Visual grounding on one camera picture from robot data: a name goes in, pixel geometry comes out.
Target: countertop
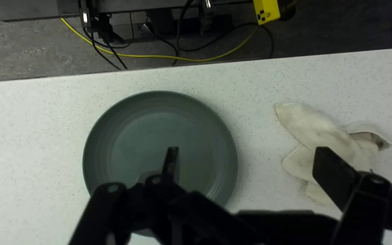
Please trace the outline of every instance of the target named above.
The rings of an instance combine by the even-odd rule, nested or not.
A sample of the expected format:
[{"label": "countertop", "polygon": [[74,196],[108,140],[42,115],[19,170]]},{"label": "countertop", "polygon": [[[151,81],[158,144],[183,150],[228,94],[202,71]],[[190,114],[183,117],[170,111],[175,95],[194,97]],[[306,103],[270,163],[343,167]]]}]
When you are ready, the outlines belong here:
[{"label": "countertop", "polygon": [[[371,121],[392,143],[392,50],[0,82],[0,244],[68,242],[89,199],[81,160],[90,129],[116,102],[150,90],[199,99],[230,129],[239,156],[233,212],[340,216],[282,170],[298,142],[275,103],[309,104],[340,126]],[[392,147],[379,153],[375,172],[392,181]],[[134,235],[131,244],[155,241]]]}]

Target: towel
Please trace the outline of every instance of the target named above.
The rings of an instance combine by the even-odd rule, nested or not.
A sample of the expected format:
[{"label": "towel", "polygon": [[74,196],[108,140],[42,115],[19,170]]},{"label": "towel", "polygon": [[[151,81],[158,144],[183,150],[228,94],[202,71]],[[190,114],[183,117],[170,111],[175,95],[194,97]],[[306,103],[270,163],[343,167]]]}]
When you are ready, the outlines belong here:
[{"label": "towel", "polygon": [[330,118],[302,103],[275,104],[280,123],[300,142],[282,161],[289,174],[308,182],[305,194],[324,205],[336,207],[312,176],[317,146],[328,146],[358,171],[372,172],[378,152],[391,144],[379,127],[361,121],[338,127]]}]

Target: floor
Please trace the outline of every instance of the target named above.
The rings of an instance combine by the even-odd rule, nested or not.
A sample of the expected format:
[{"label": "floor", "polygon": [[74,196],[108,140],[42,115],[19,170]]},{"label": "floor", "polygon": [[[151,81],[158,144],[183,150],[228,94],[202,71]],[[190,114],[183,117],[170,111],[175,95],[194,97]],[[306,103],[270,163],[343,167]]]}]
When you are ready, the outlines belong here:
[{"label": "floor", "polygon": [[[217,11],[232,13],[234,22],[238,24],[254,21],[252,8],[252,5],[233,5]],[[135,22],[144,21],[144,14],[140,14],[136,14]],[[293,19],[271,22],[266,26],[274,35],[274,58],[282,58],[392,48],[391,19],[392,0],[300,0]],[[116,24],[128,23],[128,14],[114,16],[113,20]],[[69,21],[79,26],[78,19]],[[202,59],[224,53],[241,43],[251,31],[252,28],[241,29],[216,45],[185,56]],[[182,43],[183,46],[194,47],[211,38],[207,36],[182,40]],[[264,59],[270,49],[266,33],[260,30],[240,50],[219,61]],[[125,53],[173,54],[173,50],[162,42],[148,42],[133,44]],[[124,61],[132,70],[171,64],[166,59]],[[178,65],[188,64],[189,62],[178,62]],[[0,22],[0,80],[85,74],[113,69],[59,19]]]}]

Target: yellow device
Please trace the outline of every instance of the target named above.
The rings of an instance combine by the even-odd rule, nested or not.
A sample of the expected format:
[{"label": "yellow device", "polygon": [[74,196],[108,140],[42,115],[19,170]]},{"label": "yellow device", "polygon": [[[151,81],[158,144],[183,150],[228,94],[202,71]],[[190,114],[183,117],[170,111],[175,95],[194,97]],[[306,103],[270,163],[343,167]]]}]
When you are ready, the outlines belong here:
[{"label": "yellow device", "polygon": [[277,0],[254,0],[254,7],[259,25],[280,18]]}]

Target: gray plate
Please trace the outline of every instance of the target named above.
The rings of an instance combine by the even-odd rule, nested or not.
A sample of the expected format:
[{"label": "gray plate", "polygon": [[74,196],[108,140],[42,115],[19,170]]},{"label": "gray plate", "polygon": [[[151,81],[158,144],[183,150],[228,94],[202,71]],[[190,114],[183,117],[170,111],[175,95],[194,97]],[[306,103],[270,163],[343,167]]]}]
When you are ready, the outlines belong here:
[{"label": "gray plate", "polygon": [[206,105],[172,92],[131,96],[96,122],[83,157],[89,193],[111,181],[131,188],[147,175],[160,173],[169,146],[179,147],[178,184],[224,206],[237,177],[232,136]]}]

